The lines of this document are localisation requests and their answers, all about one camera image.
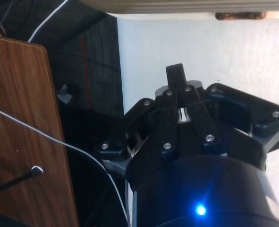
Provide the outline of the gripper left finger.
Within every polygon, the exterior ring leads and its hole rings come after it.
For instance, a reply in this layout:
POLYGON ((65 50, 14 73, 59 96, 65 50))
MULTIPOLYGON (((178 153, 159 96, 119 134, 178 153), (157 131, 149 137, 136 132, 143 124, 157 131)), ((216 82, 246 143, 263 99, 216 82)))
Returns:
POLYGON ((164 156, 176 150, 178 139, 178 65, 166 67, 168 85, 156 91, 155 99, 139 100, 116 123, 108 138, 95 145, 103 160, 126 160, 142 149, 164 156))

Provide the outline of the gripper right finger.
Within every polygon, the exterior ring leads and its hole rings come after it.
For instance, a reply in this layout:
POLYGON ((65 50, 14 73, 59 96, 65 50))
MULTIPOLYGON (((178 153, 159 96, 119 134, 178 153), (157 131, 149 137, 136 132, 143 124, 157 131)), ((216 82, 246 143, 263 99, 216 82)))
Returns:
POLYGON ((204 89, 186 80, 182 64, 176 65, 176 91, 203 154, 227 154, 266 169, 267 154, 279 149, 278 104, 220 83, 204 89))

